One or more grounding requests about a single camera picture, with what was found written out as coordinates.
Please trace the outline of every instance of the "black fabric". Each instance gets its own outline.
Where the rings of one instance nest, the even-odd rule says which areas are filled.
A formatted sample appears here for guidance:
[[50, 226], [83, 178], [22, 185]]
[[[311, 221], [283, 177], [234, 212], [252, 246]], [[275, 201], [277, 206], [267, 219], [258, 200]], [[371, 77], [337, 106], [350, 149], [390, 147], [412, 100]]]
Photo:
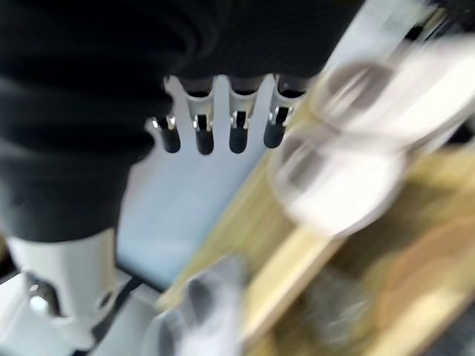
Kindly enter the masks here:
[[63, 241], [116, 225], [129, 168], [153, 145], [144, 121], [171, 110], [164, 78], [312, 76], [361, 3], [1, 0], [7, 233]]

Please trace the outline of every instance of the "wooden board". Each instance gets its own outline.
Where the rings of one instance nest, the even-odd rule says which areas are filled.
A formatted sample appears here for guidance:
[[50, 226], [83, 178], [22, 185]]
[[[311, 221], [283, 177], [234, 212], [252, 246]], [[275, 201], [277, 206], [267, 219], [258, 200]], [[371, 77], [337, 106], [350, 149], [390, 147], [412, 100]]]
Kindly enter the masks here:
[[329, 262], [370, 296], [352, 341], [335, 350], [319, 340], [300, 301], [275, 328], [275, 355], [419, 355], [472, 302], [475, 156], [421, 157], [406, 182], [390, 211]]

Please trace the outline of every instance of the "white plastic part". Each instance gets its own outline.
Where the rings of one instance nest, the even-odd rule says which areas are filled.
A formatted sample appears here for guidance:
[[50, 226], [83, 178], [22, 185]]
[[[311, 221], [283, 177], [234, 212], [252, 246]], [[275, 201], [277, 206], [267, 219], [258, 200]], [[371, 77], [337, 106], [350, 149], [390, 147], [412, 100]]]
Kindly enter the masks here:
[[184, 301], [152, 321], [142, 356], [239, 356], [244, 265], [227, 256], [190, 279]]
[[366, 136], [318, 144], [324, 132], [307, 125], [290, 131], [272, 156], [269, 178], [293, 219], [319, 236], [346, 237], [393, 202], [407, 159], [391, 142]]
[[[61, 243], [36, 243], [8, 237], [7, 244], [22, 271], [34, 274], [56, 291], [61, 316], [48, 313], [43, 316], [76, 348], [93, 347], [95, 340], [91, 330], [111, 310], [117, 295], [114, 230]], [[101, 305], [107, 293], [111, 293], [111, 297]]]
[[289, 132], [272, 157], [276, 195], [317, 234], [346, 237], [381, 216], [406, 153], [475, 111], [474, 38], [403, 47], [386, 63], [322, 73], [309, 99], [320, 124]]
[[[322, 73], [309, 101], [313, 113], [346, 133], [384, 136], [407, 147], [475, 111], [474, 38], [441, 39], [401, 52], [406, 56], [397, 62], [360, 62]], [[366, 107], [363, 95], [373, 97], [363, 100]]]

